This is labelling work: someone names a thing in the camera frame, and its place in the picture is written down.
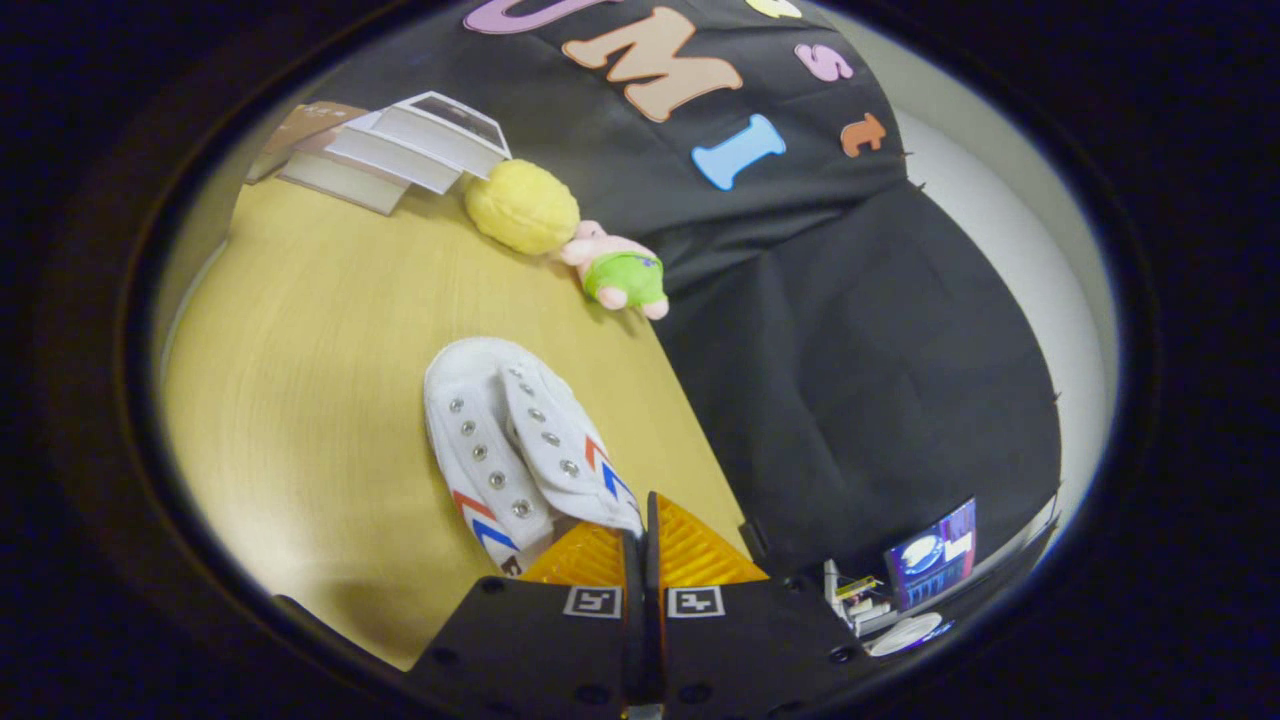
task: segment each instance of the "stack of books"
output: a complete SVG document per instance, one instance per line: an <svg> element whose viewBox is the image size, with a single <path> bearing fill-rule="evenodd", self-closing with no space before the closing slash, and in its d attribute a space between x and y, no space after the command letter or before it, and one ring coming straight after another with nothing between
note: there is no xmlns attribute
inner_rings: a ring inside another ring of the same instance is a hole
<svg viewBox="0 0 1280 720"><path fill-rule="evenodd" d="M253 159L244 182L255 184L280 168L280 165L284 165L293 155L294 147L303 140L353 120L365 113L367 110L340 102L298 105L289 111L284 122L271 133L262 151Z"/></svg>
<svg viewBox="0 0 1280 720"><path fill-rule="evenodd" d="M298 142L280 178L390 214L411 184L443 195L508 159L495 120L426 92Z"/></svg>

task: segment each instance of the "small display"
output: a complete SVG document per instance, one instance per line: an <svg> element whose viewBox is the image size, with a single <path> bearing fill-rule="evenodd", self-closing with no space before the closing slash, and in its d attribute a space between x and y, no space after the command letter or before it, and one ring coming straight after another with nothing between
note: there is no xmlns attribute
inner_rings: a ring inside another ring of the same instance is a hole
<svg viewBox="0 0 1280 720"><path fill-rule="evenodd" d="M899 611L955 587L973 573L977 555L975 500L969 498L928 530L887 551Z"/></svg>
<svg viewBox="0 0 1280 720"><path fill-rule="evenodd" d="M428 95L413 102L413 108L447 123L452 123L495 147L503 146L498 123L466 105L451 102L442 95Z"/></svg>

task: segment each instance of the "table surface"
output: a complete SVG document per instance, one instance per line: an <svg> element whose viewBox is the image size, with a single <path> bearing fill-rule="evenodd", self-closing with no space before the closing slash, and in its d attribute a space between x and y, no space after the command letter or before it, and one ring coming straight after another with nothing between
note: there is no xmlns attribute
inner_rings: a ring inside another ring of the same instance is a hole
<svg viewBox="0 0 1280 720"><path fill-rule="evenodd" d="M388 218L278 178L246 186L174 331L163 411L196 506L262 588L407 669L498 574L428 442L422 373L494 336L573 388L620 475L746 552L742 514L653 328L570 268L480 236L454 190Z"/></svg>

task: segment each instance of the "stuffed animal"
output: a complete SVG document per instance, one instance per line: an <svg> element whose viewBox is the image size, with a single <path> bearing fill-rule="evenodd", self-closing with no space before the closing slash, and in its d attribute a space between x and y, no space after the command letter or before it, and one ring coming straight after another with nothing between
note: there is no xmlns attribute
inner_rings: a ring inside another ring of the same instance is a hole
<svg viewBox="0 0 1280 720"><path fill-rule="evenodd" d="M646 318L667 315L662 260L648 247L581 220L577 200L556 176L526 160L507 160L474 179L463 205L476 228L526 255L559 250L577 269L588 296L609 310L640 307Z"/></svg>
<svg viewBox="0 0 1280 720"><path fill-rule="evenodd" d="M639 306L650 320L669 310L662 291L662 260L634 240L604 232L600 223L579 223L561 260L577 268L582 290L609 310Z"/></svg>

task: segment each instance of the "black fabric backdrop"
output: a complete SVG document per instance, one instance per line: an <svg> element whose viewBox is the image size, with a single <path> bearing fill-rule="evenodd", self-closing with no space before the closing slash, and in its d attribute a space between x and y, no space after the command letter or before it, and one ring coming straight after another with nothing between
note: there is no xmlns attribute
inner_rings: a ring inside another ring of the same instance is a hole
<svg viewBox="0 0 1280 720"><path fill-rule="evenodd" d="M465 29L476 6L466 4L352 58L314 99L378 109L440 91L497 119L513 156L564 181L584 218L662 256L672 311L657 332L765 543L767 570L835 557L877 571L890 544L970 496L980 561L1059 484L1055 391L1027 319L977 246L906 181L887 99L812 6L772 19L745 3L663 5L698 28L680 55L728 60L741 88L657 123L622 95L627 83L561 51L643 20L653 1L599 4L516 35ZM836 49L854 76L817 79L797 44ZM690 152L753 113L787 150L721 191ZM888 135L849 158L841 128L864 113Z"/></svg>

